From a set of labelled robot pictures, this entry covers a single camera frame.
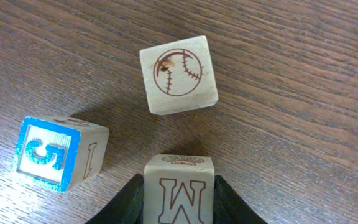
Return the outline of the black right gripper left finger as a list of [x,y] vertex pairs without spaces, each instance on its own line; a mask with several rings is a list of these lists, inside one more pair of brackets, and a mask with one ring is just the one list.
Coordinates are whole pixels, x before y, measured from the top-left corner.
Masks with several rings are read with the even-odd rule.
[[86,224],[142,224],[144,177],[136,174]]

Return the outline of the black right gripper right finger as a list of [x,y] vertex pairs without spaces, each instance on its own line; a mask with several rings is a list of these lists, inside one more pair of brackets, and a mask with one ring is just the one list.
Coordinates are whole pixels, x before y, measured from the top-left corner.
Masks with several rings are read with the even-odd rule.
[[241,196],[216,175],[214,180],[213,224],[267,224]]

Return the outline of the wooden letter M block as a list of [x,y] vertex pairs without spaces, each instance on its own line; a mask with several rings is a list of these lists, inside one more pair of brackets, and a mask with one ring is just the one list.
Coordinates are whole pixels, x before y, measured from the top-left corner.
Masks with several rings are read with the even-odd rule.
[[144,168],[143,222],[212,224],[214,178],[210,157],[154,156]]

